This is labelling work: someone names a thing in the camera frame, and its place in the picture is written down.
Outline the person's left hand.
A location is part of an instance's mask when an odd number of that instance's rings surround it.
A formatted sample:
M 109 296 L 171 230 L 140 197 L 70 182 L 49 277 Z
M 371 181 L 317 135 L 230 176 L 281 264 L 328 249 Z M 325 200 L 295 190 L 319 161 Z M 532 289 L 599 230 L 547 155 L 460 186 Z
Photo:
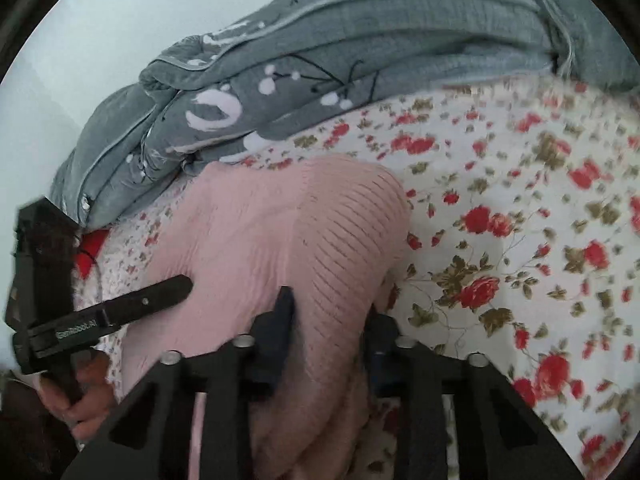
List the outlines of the person's left hand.
M 81 399 L 70 402 L 66 393 L 49 377 L 38 378 L 38 396 L 44 407 L 70 427 L 77 442 L 90 441 L 117 404 L 113 385 L 106 380 L 111 361 L 107 354 L 95 351 L 75 368 Z

